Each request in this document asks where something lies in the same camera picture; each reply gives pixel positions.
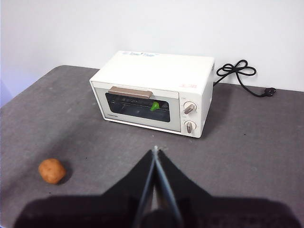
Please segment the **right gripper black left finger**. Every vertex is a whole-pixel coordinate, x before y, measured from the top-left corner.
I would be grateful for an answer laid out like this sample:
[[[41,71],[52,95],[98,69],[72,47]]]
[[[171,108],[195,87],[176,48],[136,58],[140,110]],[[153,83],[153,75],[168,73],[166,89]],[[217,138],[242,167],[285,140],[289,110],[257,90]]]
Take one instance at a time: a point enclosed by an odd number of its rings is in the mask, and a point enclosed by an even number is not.
[[[155,151],[149,150],[115,185],[102,194],[108,208],[120,214],[143,214],[151,209],[155,181]]]

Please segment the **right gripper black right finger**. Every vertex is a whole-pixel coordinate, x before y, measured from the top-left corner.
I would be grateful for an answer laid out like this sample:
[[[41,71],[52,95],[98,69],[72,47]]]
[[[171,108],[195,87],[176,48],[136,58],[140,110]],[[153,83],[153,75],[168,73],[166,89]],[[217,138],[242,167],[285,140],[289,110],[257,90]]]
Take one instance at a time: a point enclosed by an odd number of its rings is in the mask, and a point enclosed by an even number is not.
[[[162,150],[157,155],[180,212],[192,214],[206,211],[212,203],[212,196],[188,178]]]

